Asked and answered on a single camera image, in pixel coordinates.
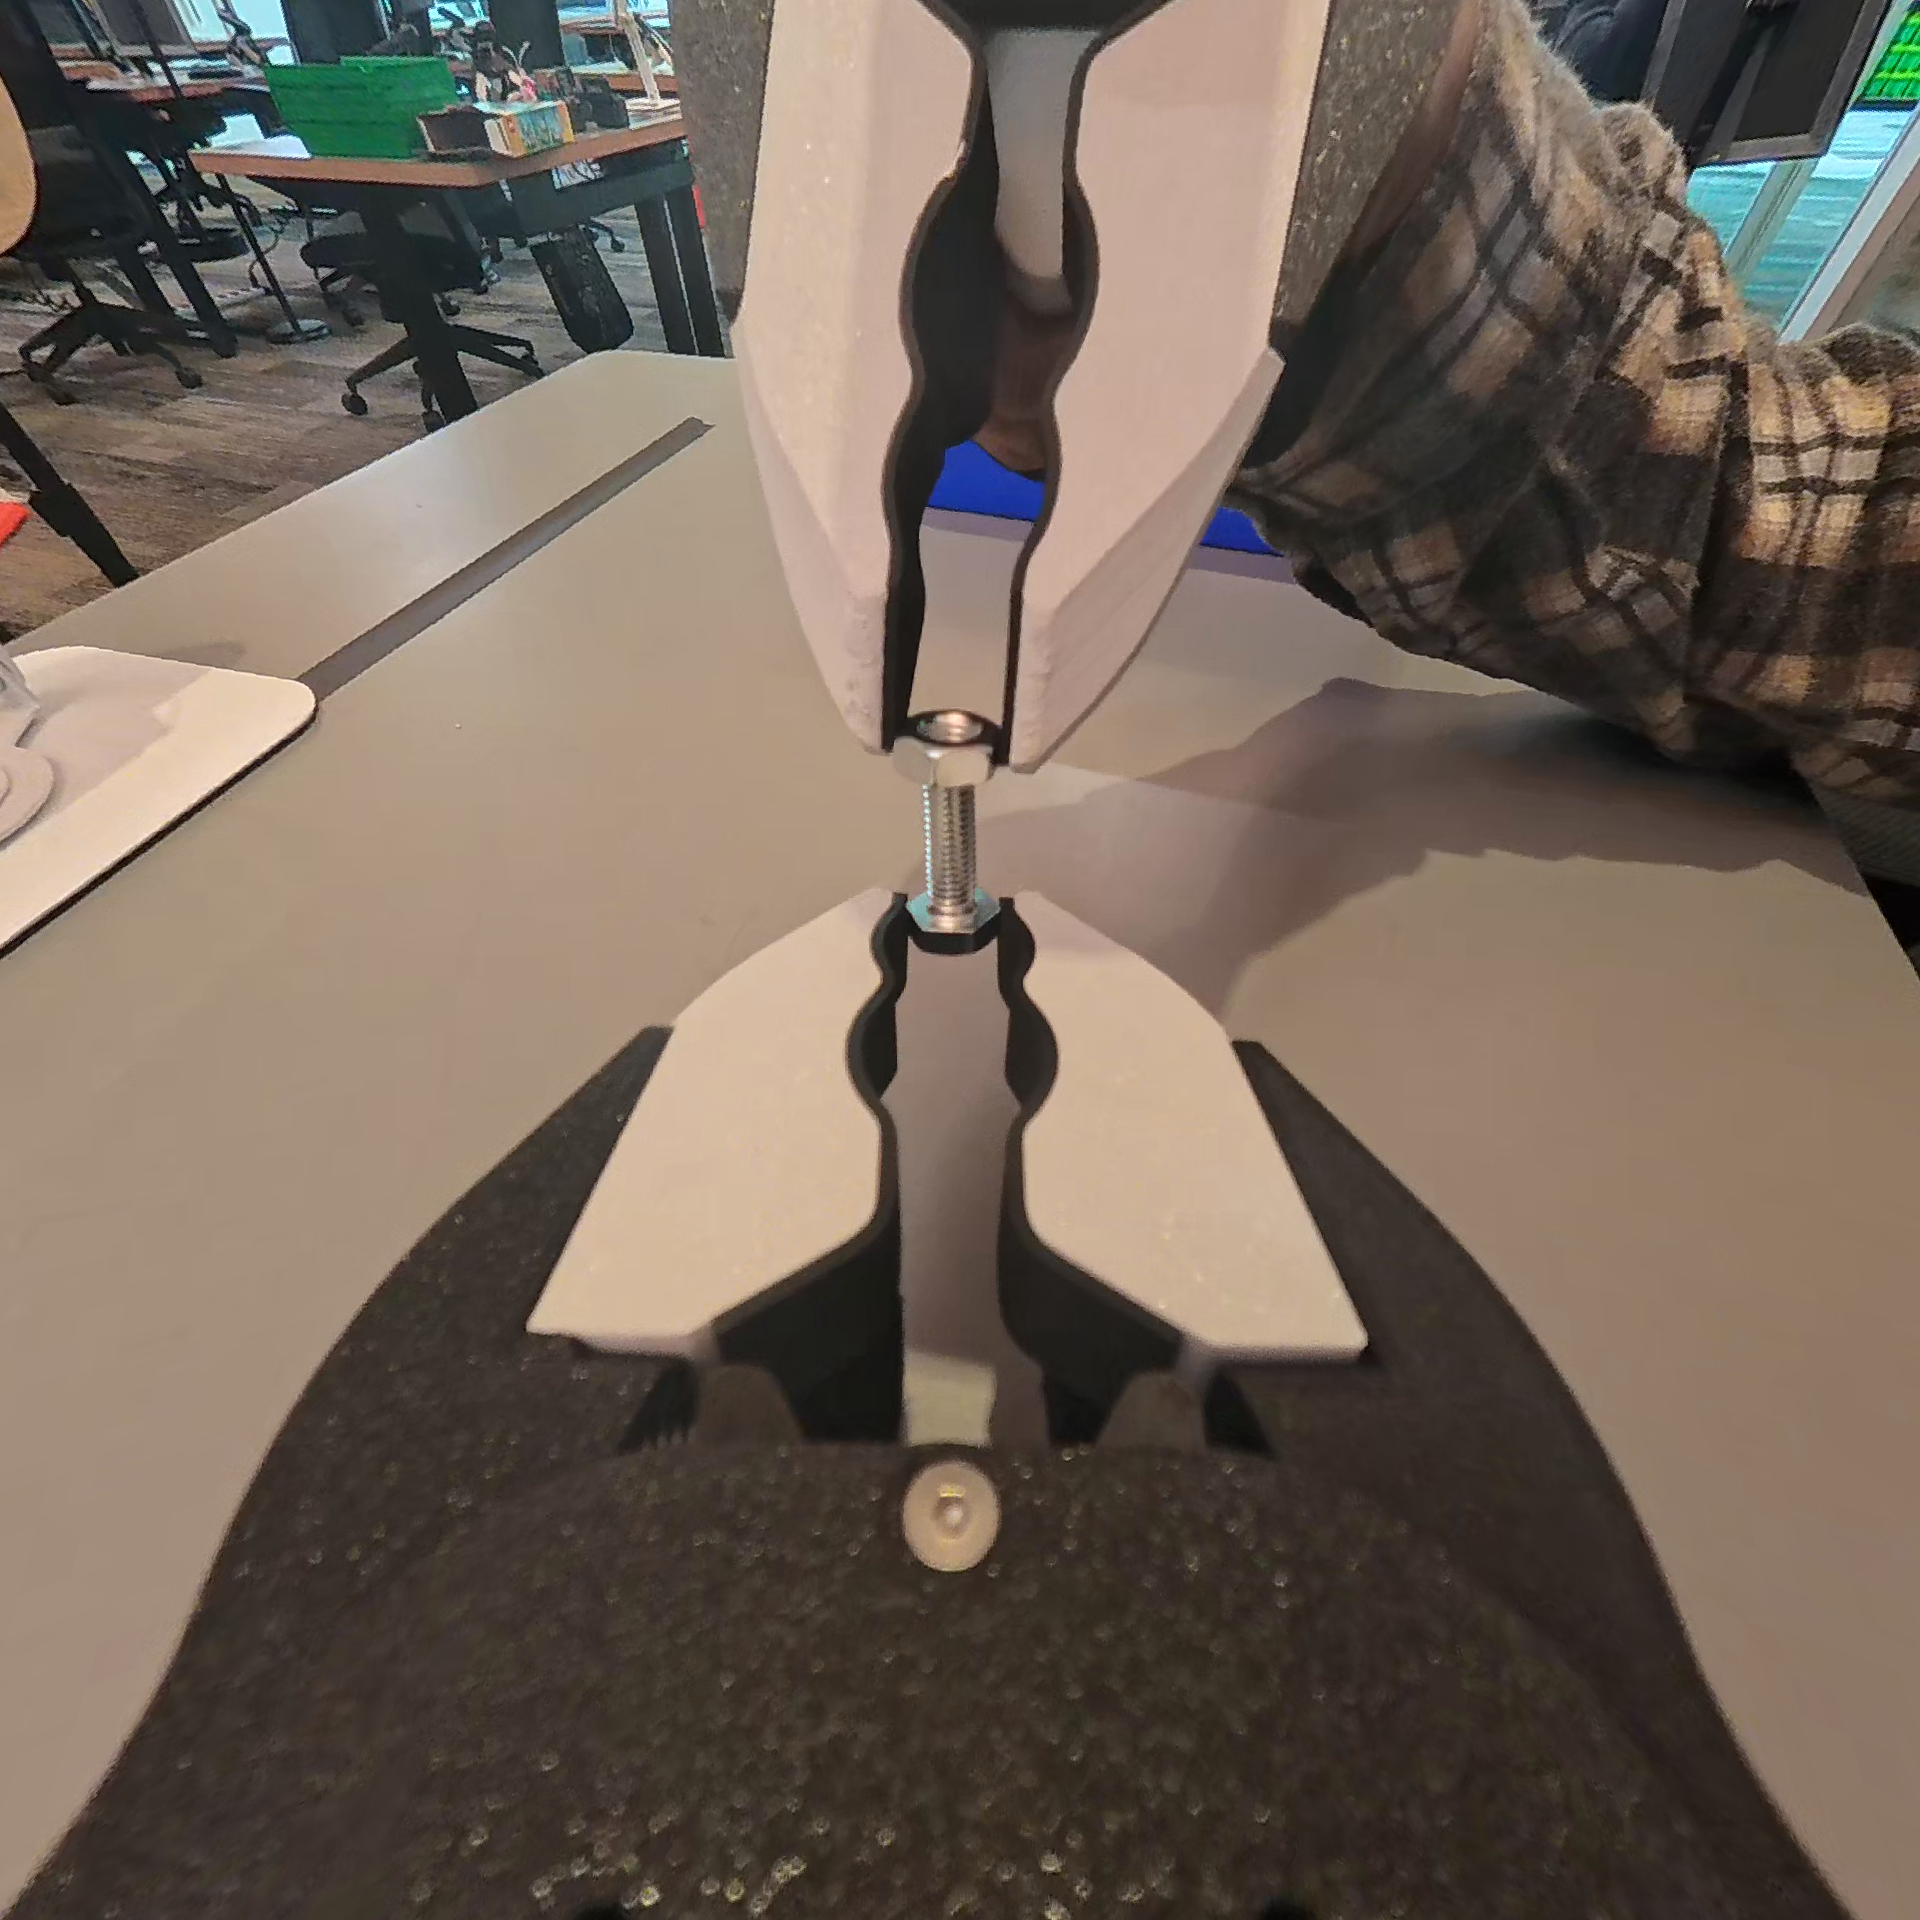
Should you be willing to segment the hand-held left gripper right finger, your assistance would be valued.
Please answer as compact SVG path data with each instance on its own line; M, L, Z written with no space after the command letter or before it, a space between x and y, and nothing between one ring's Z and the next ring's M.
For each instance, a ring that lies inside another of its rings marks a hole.
M1003 912L1003 1324L1039 1367L1357 1363L1364 1314L1227 1026L1021 894Z

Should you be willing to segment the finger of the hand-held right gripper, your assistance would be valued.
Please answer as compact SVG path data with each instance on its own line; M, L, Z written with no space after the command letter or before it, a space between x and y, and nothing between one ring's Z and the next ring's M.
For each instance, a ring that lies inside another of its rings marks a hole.
M919 401L913 271L972 154L975 52L938 3L777 3L762 70L741 404L784 596L850 738L888 754L893 502Z
M1070 95L1091 296L1017 566L1017 773L1138 655L1276 387L1268 344L1331 3L1174 0Z

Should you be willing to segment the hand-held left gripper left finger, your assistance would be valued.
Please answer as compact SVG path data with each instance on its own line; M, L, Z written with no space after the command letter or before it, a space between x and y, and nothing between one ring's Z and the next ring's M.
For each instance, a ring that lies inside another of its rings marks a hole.
M850 1031L898 898L855 894L716 977L657 1070L527 1314L593 1352L722 1360L752 1305L884 1205L884 1123Z

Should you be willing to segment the silver bolt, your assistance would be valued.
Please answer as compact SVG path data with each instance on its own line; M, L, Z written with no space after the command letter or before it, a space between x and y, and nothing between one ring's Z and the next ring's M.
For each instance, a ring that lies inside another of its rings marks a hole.
M938 915L966 915L975 884L975 793L994 782L986 716L932 709L907 723L893 768L919 793L927 884Z

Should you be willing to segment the person's right forearm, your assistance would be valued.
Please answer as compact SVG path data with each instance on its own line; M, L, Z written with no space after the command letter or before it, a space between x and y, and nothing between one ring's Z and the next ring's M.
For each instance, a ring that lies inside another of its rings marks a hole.
M1227 502L1399 653L1917 808L1917 338L1753 320L1669 129L1594 108L1518 3Z

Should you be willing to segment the person's right hand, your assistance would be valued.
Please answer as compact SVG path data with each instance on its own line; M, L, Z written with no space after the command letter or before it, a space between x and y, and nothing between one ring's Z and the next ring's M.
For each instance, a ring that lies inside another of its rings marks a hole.
M1049 395L1074 360L1074 316L1009 304L994 337L988 410L972 442L1017 479L1044 473Z

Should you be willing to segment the black bag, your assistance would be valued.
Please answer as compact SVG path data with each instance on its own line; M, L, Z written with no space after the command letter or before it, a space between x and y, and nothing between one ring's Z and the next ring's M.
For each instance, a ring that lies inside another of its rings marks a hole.
M607 265L600 259L588 229L536 237L529 257L538 265L538 281L554 296L565 338L579 356L615 356L635 337L634 310Z

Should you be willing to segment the blue plastic bin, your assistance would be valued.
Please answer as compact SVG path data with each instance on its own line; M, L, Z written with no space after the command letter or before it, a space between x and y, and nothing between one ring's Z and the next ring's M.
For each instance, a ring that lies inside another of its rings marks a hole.
M986 446L960 442L943 453L943 468L932 479L928 507L960 511L960 518L1000 518L1000 521L1035 521L1044 502L1044 482L1000 465ZM1217 507L1201 535L1201 548L1213 554L1245 554L1274 558L1274 548L1256 535L1251 518Z

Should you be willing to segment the dark framed grey panel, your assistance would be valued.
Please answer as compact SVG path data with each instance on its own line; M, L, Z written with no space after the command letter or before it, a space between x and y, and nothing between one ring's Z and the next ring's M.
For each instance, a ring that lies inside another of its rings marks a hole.
M1887 0L1669 0L1640 103L1687 166L1820 157L1883 52Z

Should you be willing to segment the black office chair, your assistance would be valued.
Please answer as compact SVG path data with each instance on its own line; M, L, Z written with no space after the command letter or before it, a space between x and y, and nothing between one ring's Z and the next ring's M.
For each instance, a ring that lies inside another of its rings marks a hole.
M75 289L75 306L20 344L28 383L54 404L75 404L75 390L62 387L64 364L88 344L108 344L121 360L149 356L171 366L182 390L200 390L206 375L177 356L192 344L177 316L103 304L85 281L85 265L136 257L151 237L108 149L85 127L36 127L28 129L28 154L36 209L12 257Z
M464 293L486 293L479 237L432 200L362 192L359 207L307 229L300 265L320 293L343 304L362 282L376 310L400 330L343 375L339 404L369 421L369 387L385 372L412 372L418 424L428 431L473 414L469 364L538 383L538 349L522 337L469 324Z

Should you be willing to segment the wooden desk with black legs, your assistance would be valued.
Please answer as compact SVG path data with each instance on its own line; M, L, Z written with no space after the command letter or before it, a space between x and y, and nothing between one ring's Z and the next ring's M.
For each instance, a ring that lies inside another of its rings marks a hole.
M536 249L565 229L634 216L665 349L724 360L724 320L707 265L703 209L677 113L643 127L588 129L529 157L316 157L298 137L193 149L192 166L215 184L264 184L328 209L393 225L412 200L473 200L479 229Z

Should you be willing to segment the green crate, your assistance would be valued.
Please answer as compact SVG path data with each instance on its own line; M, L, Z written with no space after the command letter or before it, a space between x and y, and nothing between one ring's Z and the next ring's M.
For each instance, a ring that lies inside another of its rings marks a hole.
M418 157L422 116L459 108L440 55L343 55L336 67L264 67L283 129L316 157Z

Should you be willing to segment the white rounded board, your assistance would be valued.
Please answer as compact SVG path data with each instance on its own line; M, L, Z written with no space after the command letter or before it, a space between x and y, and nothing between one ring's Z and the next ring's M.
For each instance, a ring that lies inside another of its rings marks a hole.
M0 840L0 947L131 863L144 848L287 748L320 714L298 680L108 646L12 655L54 765L48 808Z

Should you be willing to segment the clear plastic object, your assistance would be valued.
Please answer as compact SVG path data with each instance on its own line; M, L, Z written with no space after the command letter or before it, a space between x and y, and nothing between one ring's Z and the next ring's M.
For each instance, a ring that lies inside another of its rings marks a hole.
M41 698L12 666L11 646L0 646L0 840L32 827L54 793L54 765L28 743L41 723Z

